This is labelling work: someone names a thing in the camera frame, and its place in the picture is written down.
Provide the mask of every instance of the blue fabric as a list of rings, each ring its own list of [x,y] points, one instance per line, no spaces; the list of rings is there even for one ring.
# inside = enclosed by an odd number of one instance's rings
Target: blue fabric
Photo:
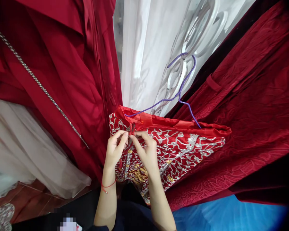
[[[177,230],[276,231],[287,208],[239,201],[235,195],[173,212]]]

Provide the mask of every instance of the red satin fabric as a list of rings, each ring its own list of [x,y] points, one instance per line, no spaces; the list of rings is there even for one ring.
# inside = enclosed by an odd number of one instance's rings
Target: red satin fabric
[[[36,108],[78,167],[101,179],[107,117],[122,104],[113,37],[115,1],[0,1],[0,31],[90,150],[0,39],[0,99]]]
[[[146,131],[157,143],[157,160],[164,190],[224,146],[231,133],[227,126],[168,119],[119,106],[109,115],[110,133],[118,130]],[[143,139],[139,142],[145,147]],[[116,165],[119,182],[132,181],[147,204],[150,204],[148,175],[131,140]]]
[[[232,134],[166,192],[172,210],[225,191],[289,153],[289,13],[281,2],[259,18],[209,80],[188,102],[198,120],[224,124]],[[174,118],[192,119],[185,106]]]

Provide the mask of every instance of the metal chain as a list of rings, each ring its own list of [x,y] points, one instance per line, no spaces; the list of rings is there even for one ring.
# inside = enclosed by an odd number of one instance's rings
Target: metal chain
[[[54,101],[54,99],[50,96],[48,91],[43,87],[43,85],[40,83],[40,81],[37,79],[37,77],[33,74],[33,72],[30,70],[30,68],[24,63],[22,58],[19,56],[19,54],[15,51],[15,49],[12,47],[12,45],[9,43],[9,41],[5,38],[5,36],[0,32],[0,38],[4,41],[4,43],[8,46],[8,48],[14,53],[16,58],[19,60],[19,62],[23,65],[23,67],[27,70],[27,72],[32,76],[32,78],[35,80],[35,82],[39,85],[39,87],[42,89],[42,91],[48,96],[48,98],[51,100],[51,102],[55,105],[55,107],[59,110],[59,112],[63,115],[63,117],[66,119],[66,121],[70,124],[70,126],[73,128],[73,130],[76,132],[76,134],[79,136],[79,138],[83,141],[83,143],[87,146],[88,149],[89,146],[85,142],[85,140],[81,137],[79,132],[76,130],[72,122],[68,119],[68,117],[64,114],[62,109],[59,107],[59,105]]]

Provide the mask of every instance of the purple hanger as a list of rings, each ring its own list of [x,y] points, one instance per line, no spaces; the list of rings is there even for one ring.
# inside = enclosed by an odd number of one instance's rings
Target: purple hanger
[[[178,58],[180,58],[180,57],[183,56],[183,55],[187,55],[187,52],[184,52],[184,53],[179,54],[179,55],[167,66],[167,68],[169,68]],[[181,84],[180,90],[178,91],[178,93],[177,93],[173,98],[171,98],[171,99],[162,99],[162,100],[159,101],[158,103],[154,104],[152,107],[149,107],[149,108],[147,108],[147,109],[145,109],[145,110],[143,110],[143,111],[137,112],[137,113],[135,113],[135,114],[133,114],[133,115],[126,115],[126,114],[124,114],[124,115],[127,116],[127,117],[132,117],[132,116],[138,115],[138,114],[140,114],[140,113],[142,113],[142,112],[145,112],[145,111],[147,111],[147,110],[149,110],[149,109],[152,109],[153,107],[155,107],[156,105],[160,104],[161,102],[164,102],[164,101],[173,101],[177,96],[179,96],[179,102],[180,102],[180,103],[183,103],[183,104],[186,104],[186,105],[188,106],[189,111],[190,111],[190,113],[191,113],[194,121],[196,122],[196,124],[198,125],[198,127],[201,128],[200,125],[199,125],[199,123],[197,122],[196,118],[195,118],[194,115],[193,115],[193,112],[192,112],[192,109],[191,109],[191,107],[190,107],[190,104],[181,101],[181,92],[182,92],[183,86],[184,86],[186,80],[187,80],[187,79],[189,78],[189,76],[191,75],[192,71],[193,71],[193,70],[195,69],[195,67],[196,67],[196,63],[197,63],[197,62],[196,62],[196,58],[195,58],[194,55],[192,55],[192,58],[193,58],[193,60],[194,60],[193,68],[192,68],[191,71],[187,74],[187,76],[185,77],[185,79],[183,80],[183,82],[182,82],[182,84]]]

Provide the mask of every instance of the hand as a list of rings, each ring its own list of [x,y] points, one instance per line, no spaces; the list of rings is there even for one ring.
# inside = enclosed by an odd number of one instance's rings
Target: hand
[[[120,143],[117,145],[118,138],[121,137]],[[108,139],[106,160],[104,168],[114,168],[120,160],[124,146],[126,145],[128,132],[119,130],[116,134]]]
[[[159,176],[160,170],[157,164],[156,141],[152,139],[147,132],[135,132],[135,135],[141,136],[146,144],[146,148],[143,148],[135,136],[130,136],[148,175],[150,177],[155,177],[156,175]]]

